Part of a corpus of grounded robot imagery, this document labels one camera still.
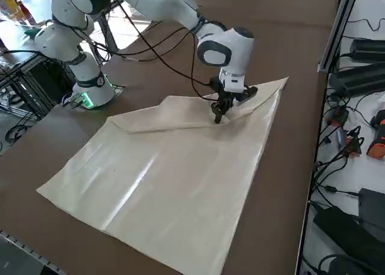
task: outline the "fabric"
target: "fabric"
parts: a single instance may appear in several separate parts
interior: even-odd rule
[[[219,125],[196,97],[109,117],[37,191],[185,275],[219,275],[286,80],[258,85]]]

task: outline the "black cable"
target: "black cable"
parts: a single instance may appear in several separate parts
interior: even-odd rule
[[[365,138],[359,138],[359,145],[362,146],[363,142],[365,141]]]
[[[327,125],[326,127],[324,127],[324,129],[321,132],[319,132],[319,135],[322,135],[324,133],[324,131],[326,131],[329,126],[330,125]]]
[[[72,109],[74,109],[74,108],[78,108],[78,107],[80,107],[81,105],[83,104],[83,101],[80,101],[80,102],[78,102],[75,106],[71,106],[70,105],[70,108],[72,108]]]
[[[327,104],[329,105],[330,108],[332,108],[331,104],[330,104],[330,100],[326,100]]]
[[[17,105],[17,104],[21,103],[23,100],[18,95],[11,94],[8,97],[8,101],[9,101],[10,105]]]
[[[338,190],[336,187],[333,187],[333,186],[323,186],[323,185],[318,185],[319,187],[325,189],[326,192],[328,193],[332,193],[332,194],[335,194],[335,193],[341,193],[341,194],[348,194],[348,195],[352,195],[352,196],[355,196],[355,197],[360,197],[360,194],[359,193],[356,193],[356,192],[349,192],[349,191],[340,191]]]
[[[346,158],[347,156],[346,155],[343,155],[343,156],[340,156],[339,158],[335,158],[335,159],[332,159],[330,161],[327,161],[327,162],[321,162],[321,161],[318,161],[315,163],[316,167],[319,168],[319,167],[322,167],[323,165],[329,165],[333,162],[336,162],[336,161],[339,161],[341,159],[344,159]]]
[[[318,274],[318,275],[323,275],[323,274],[325,274],[325,272],[322,272],[322,273],[320,273],[319,271],[318,271],[318,269],[315,267],[315,266],[313,266],[303,255],[302,255],[302,261],[303,262],[305,262],[305,264],[307,265],[307,266],[309,266],[309,268],[313,271],[313,272],[315,272],[316,274]]]
[[[15,126],[18,126],[19,124],[22,123],[22,121],[26,118],[25,122],[23,124],[26,124],[28,120],[31,119],[31,117],[33,116],[33,113],[26,113],[18,122],[17,124],[15,124]]]
[[[331,159],[329,162],[327,162],[326,164],[323,164],[324,167],[318,171],[318,168],[317,166],[314,167],[314,170],[312,172],[312,180],[311,180],[311,187],[310,187],[310,194],[313,194],[314,191],[316,190],[316,186],[319,184],[318,183],[318,179],[322,176],[322,174],[326,171],[326,169],[332,164],[334,163],[335,161],[338,161],[341,157],[340,155],[344,153],[344,151],[347,150],[347,147],[348,145],[346,145],[342,150],[339,151],[339,153],[334,156],[333,159]],[[342,158],[346,158],[346,162],[345,162],[345,165],[347,164],[347,161],[348,161],[348,157],[345,155],[345,156],[342,156]]]
[[[109,6],[108,9],[106,9],[105,11],[103,11],[103,13],[100,14],[99,17],[102,17],[102,16],[106,16],[106,21],[107,21],[107,24],[109,22],[109,19],[111,17],[115,17],[115,16],[111,16],[111,7]],[[103,33],[103,31],[100,29],[100,30],[96,30],[96,31],[93,31],[92,32],[93,34],[100,34],[100,33]]]
[[[369,270],[369,271],[373,272],[376,275],[384,275],[383,273],[379,272],[378,270],[376,270],[375,268],[371,267],[367,263],[364,263],[364,262],[362,262],[360,260],[354,259],[354,258],[352,258],[352,257],[350,257],[348,255],[343,255],[343,254],[331,254],[331,255],[327,255],[327,256],[323,257],[320,260],[319,264],[318,264],[318,271],[319,272],[324,272],[322,270],[322,265],[323,265],[323,263],[327,259],[330,259],[330,258],[341,258],[341,259],[344,259],[346,261],[350,261],[350,262],[352,262],[352,263],[354,263],[354,264],[356,264],[356,265],[358,265],[358,266],[360,266],[360,267],[362,267],[362,268],[364,268],[366,270]]]
[[[108,11],[108,17],[106,18],[106,20],[107,20],[107,24],[108,24],[108,21],[109,21],[109,11]],[[76,30],[75,30],[72,26],[70,26],[69,28],[72,29],[72,31],[73,31],[75,34],[77,34],[79,37],[81,37],[81,36],[76,32]],[[103,37],[104,37],[104,43],[105,43],[105,45],[104,45],[104,44],[102,44],[102,43],[99,43],[99,42],[96,42],[95,40],[93,40],[91,37],[89,37],[88,35],[86,35],[86,33],[85,33],[83,30],[80,30],[80,32],[82,32],[83,35],[85,35],[86,38],[89,38],[89,39],[93,42],[93,43],[89,43],[89,44],[90,44],[90,46],[93,48],[94,53],[95,53],[95,56],[96,56],[96,58],[97,58],[99,61],[101,61],[101,62],[103,62],[103,63],[106,63],[107,61],[109,61],[109,60],[111,59],[111,52],[108,51],[108,48],[107,48],[107,46],[106,46],[107,42],[106,42],[105,36],[103,36]],[[100,51],[105,51],[105,52],[106,52],[106,55],[103,56],[103,55],[100,53]]]
[[[4,52],[2,52],[2,54],[17,54],[17,53],[20,53],[20,52],[30,52],[32,54],[39,54],[39,55],[45,56],[40,51],[23,51],[21,49],[17,49],[17,50],[14,50],[14,51],[4,51]]]
[[[333,161],[334,159],[339,158],[341,155],[343,155],[343,154],[346,152],[346,150],[347,150],[350,146],[352,146],[353,143],[355,143],[355,142],[356,142],[356,141],[355,141],[355,139],[353,138],[349,143],[346,144],[345,147],[343,147],[343,148],[337,153],[337,155],[334,156],[333,159],[331,159],[331,161]],[[318,179],[322,176],[322,174],[325,172],[325,170],[326,170],[329,166],[330,166],[330,164],[326,165],[325,167],[322,168],[321,171],[319,171],[319,172],[315,175],[315,177],[314,177],[314,181],[315,181],[315,182],[318,181]]]
[[[331,203],[331,201],[328,200],[328,198],[325,197],[325,195],[322,193],[321,189],[319,189],[319,186],[316,187],[316,190],[318,191],[318,193],[321,195],[322,198],[324,198],[324,200],[331,206],[331,207],[335,207],[333,203]]]
[[[323,203],[321,203],[321,202],[319,202],[319,201],[309,200],[309,202],[310,202],[310,203],[318,204],[318,205],[323,206],[323,207],[328,207],[328,208],[330,207],[330,206],[328,206],[328,205],[326,205],[326,204],[323,204]]]
[[[176,70],[174,67],[170,66],[168,63],[166,63],[163,58],[157,53],[157,51],[150,45],[150,43],[144,38],[144,36],[142,35],[142,33],[139,31],[139,29],[137,28],[137,26],[134,24],[134,22],[132,21],[132,19],[129,17],[129,15],[127,14],[126,10],[122,7],[121,4],[119,4],[119,7],[120,9],[122,10],[122,12],[126,15],[127,19],[130,21],[130,23],[132,24],[132,26],[135,28],[135,30],[137,31],[138,35],[140,36],[140,38],[145,42],[145,44],[151,49],[151,51],[159,58],[159,60],[165,65],[167,66],[169,69],[171,69],[172,71],[178,73],[179,75],[183,76],[184,78],[187,78],[187,79],[193,79],[192,77]],[[201,81],[197,81],[196,79],[193,79],[195,82],[198,82],[199,84],[201,85],[205,85],[205,86],[208,86],[209,84],[205,84]]]
[[[6,97],[9,95],[9,93],[10,93],[10,92],[7,91],[7,90],[6,90],[5,92],[1,92],[1,99],[2,99],[2,100],[6,100]]]
[[[354,20],[354,21],[348,21],[348,23],[356,23],[356,22],[360,22],[360,21],[365,21],[365,22],[368,24],[368,26],[370,27],[371,31],[376,32],[376,31],[378,31],[378,30],[381,28],[381,21],[382,21],[382,20],[385,20],[385,18],[381,18],[381,19],[378,21],[378,25],[377,25],[376,28],[374,28],[374,27],[371,25],[371,23],[370,23],[366,18],[364,18],[364,19],[359,19],[359,20]]]
[[[326,93],[327,93],[328,90],[334,90],[334,87],[327,87],[326,88]]]
[[[195,64],[195,54],[196,54],[196,48],[197,48],[197,45],[196,45],[196,41],[195,41],[195,37],[194,35],[192,34],[192,43],[193,43],[193,49],[192,49],[192,63],[191,63],[191,85],[192,85],[192,88],[194,89],[194,91],[196,92],[196,94],[201,98],[201,99],[204,99],[204,100],[208,100],[208,101],[212,101],[212,102],[216,102],[217,100],[215,99],[210,99],[208,97],[204,97],[202,96],[198,90],[195,88],[195,85],[194,85],[194,64]]]
[[[365,123],[366,123],[368,126],[370,126],[371,128],[373,128],[372,125],[371,125],[371,123],[369,123],[369,122],[367,121],[367,119],[365,118],[365,116],[364,116],[359,110],[357,110],[357,109],[355,109],[355,108],[352,108],[352,107],[346,107],[346,108],[348,108],[349,110],[353,110],[354,112],[359,113],[360,116],[362,117],[362,119],[365,121]]]
[[[29,128],[32,128],[32,126],[26,126],[26,125],[13,126],[5,134],[5,141],[8,142],[9,144],[14,144],[19,138],[22,137],[20,132],[23,131],[25,134]]]
[[[143,49],[142,51],[137,51],[137,52],[132,52],[130,54],[127,54],[127,53],[121,53],[121,52],[114,52],[110,49],[108,49],[108,47],[106,45],[103,45],[102,43],[99,43],[99,42],[96,42],[95,40],[93,40],[91,37],[89,37],[88,35],[86,35],[85,32],[81,31],[83,33],[83,35],[85,37],[82,37],[80,34],[78,34],[76,32],[75,29],[71,28],[73,32],[75,32],[75,34],[80,37],[82,40],[86,40],[89,39],[90,41],[92,41],[92,43],[94,44],[93,46],[94,47],[97,47],[98,49],[100,50],[103,50],[103,51],[107,51],[109,52],[110,54],[114,54],[114,55],[118,55],[120,57],[128,57],[128,56],[132,56],[132,55],[136,55],[136,54],[142,54],[144,52],[147,52],[147,51],[150,51],[151,48],[147,48],[147,49]],[[179,31],[181,30],[184,30],[185,28],[184,27],[180,27],[178,28],[177,30],[174,30],[172,33],[170,33],[168,36],[166,36],[164,39],[162,39],[160,42],[157,42],[155,45],[153,45],[152,47],[155,48],[157,46],[159,46],[160,44],[164,43],[166,40],[168,40],[170,37],[172,37],[173,35],[175,35],[176,33],[178,33]]]
[[[109,22],[109,19],[111,17],[111,7],[108,7],[107,9],[107,25],[108,25],[108,22]],[[106,63],[107,61],[109,61],[111,59],[111,54],[109,54],[107,52],[106,56],[103,58],[103,60],[101,60],[102,62]]]
[[[320,147],[325,141],[327,141],[326,139],[329,138],[331,135],[333,135],[339,128],[341,128],[341,126],[335,127],[335,128],[328,134],[328,135],[326,135],[326,136],[321,140],[321,142],[319,142],[318,147]]]
[[[64,96],[62,96],[61,100],[60,100],[60,105],[62,107],[65,107],[66,105],[68,105],[70,102],[68,101],[69,97],[72,95],[72,93],[65,93]]]
[[[324,112],[324,114],[322,115],[322,118],[324,118],[330,111],[335,110],[335,109],[336,109],[336,107],[329,108],[326,112]]]
[[[348,103],[350,102],[351,100],[351,96],[347,96],[348,100],[344,100],[342,97],[340,97],[338,94],[336,94],[335,92],[334,93],[331,93],[331,94],[328,94],[326,97],[325,97],[325,101],[329,103],[329,106],[332,107],[330,105],[330,102],[335,102],[337,103],[337,107],[345,107],[348,105]]]
[[[345,163],[344,163],[341,167],[339,167],[339,168],[337,168],[337,169],[331,171],[331,172],[330,172],[329,174],[327,174],[327,175],[326,175],[320,182],[318,182],[318,180],[317,180],[317,181],[316,181],[316,184],[322,185],[322,183],[325,182],[325,180],[326,180],[328,177],[330,177],[332,174],[337,173],[338,171],[341,171],[343,168],[345,168],[345,167],[347,166],[347,164],[348,164],[348,157],[346,157],[346,161],[345,161]]]
[[[148,27],[147,29],[145,29],[144,33],[149,32],[151,29],[153,29],[154,27],[158,26],[161,23],[163,23],[163,20],[157,21],[154,25],[152,25],[152,26]]]
[[[362,39],[362,40],[371,40],[371,39],[366,39],[364,37],[353,37],[353,36],[342,36],[345,37],[346,39]]]
[[[187,32],[180,40],[179,42],[174,45],[172,48],[170,48],[168,51],[164,52],[163,54],[161,54],[160,56],[161,57],[164,57],[166,54],[168,54],[169,52],[173,51],[174,49],[176,49],[182,42],[183,40],[190,34],[190,32]],[[154,57],[154,58],[149,58],[148,60],[138,60],[140,62],[148,62],[148,61],[154,61],[154,60],[157,60],[158,57]]]
[[[359,107],[360,102],[361,102],[364,98],[366,98],[366,97],[368,97],[368,96],[370,96],[370,95],[372,95],[372,94],[374,94],[374,93],[382,93],[383,91],[384,91],[384,90],[375,90],[375,91],[371,91],[371,92],[367,93],[366,95],[364,95],[363,97],[360,98],[360,100],[356,103],[356,106],[354,107],[354,109],[357,110],[357,108]]]
[[[80,31],[83,33],[83,36],[81,36],[80,34],[78,34],[78,32],[71,26],[69,26],[69,28],[81,39],[81,40],[85,40],[86,42],[88,42],[94,49],[95,53],[96,53],[96,56],[98,57],[98,59],[100,59],[101,61],[104,61],[104,57],[101,56],[101,54],[99,53],[99,50],[101,51],[105,51],[107,53],[109,53],[110,55],[111,54],[115,54],[115,55],[118,55],[120,57],[123,57],[124,58],[124,55],[121,55],[117,52],[114,52],[110,49],[108,49],[108,47],[106,45],[104,45],[103,43],[100,43],[100,42],[97,42],[95,40],[93,40],[91,37],[89,37],[85,32],[83,31]]]
[[[336,65],[337,65],[337,63],[338,63],[338,61],[341,59],[341,58],[343,58],[343,57],[352,57],[352,55],[353,54],[351,54],[351,53],[345,53],[345,54],[341,54],[341,55],[339,55],[339,56],[336,56],[336,57],[334,57],[333,59],[332,59],[332,61],[331,61],[331,66],[333,67],[333,69],[335,69],[335,67],[336,67]]]

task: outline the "brown table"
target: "brown table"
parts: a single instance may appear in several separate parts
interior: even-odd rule
[[[316,70],[337,0],[198,1],[209,19],[254,32],[257,41],[248,84],[290,76],[223,275],[293,274],[326,85],[325,77]],[[157,42],[175,27],[162,23],[146,37]],[[159,52],[177,41],[173,37]],[[129,51],[142,48],[143,43],[137,42]],[[192,51],[191,38],[187,38],[165,59],[189,73]],[[202,81],[218,73],[201,63],[196,66],[195,77]],[[159,61],[133,63],[114,57],[103,71],[112,83],[127,86],[114,102],[103,111],[55,107],[0,158],[0,227],[69,274],[178,274],[81,223],[35,191],[65,165],[107,116],[156,105],[171,94],[194,95],[187,79]]]

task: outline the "power adapter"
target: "power adapter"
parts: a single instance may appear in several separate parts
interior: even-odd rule
[[[328,81],[336,95],[342,97],[385,90],[385,62],[334,72]]]
[[[350,215],[337,207],[320,208],[314,223],[347,255],[385,274],[385,243],[373,237]]]
[[[367,275],[365,271],[355,263],[336,258],[330,262],[328,275]]]
[[[385,40],[354,39],[350,46],[350,57],[360,63],[385,61]]]

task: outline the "robotic arm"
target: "robotic arm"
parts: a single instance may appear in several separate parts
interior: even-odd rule
[[[199,40],[197,56],[209,66],[220,67],[217,77],[210,80],[218,93],[212,110],[219,123],[221,116],[233,106],[256,93],[256,88],[244,85],[245,71],[253,49],[254,37],[245,28],[226,28],[207,21],[193,8],[191,0],[124,0],[151,20],[174,20],[190,30]],[[39,50],[51,58],[66,62],[74,72],[74,91],[84,97],[86,108],[110,101],[114,94],[91,54],[78,51],[84,35],[93,30],[89,15],[109,6],[111,0],[52,0],[54,24],[38,33],[35,41]]]

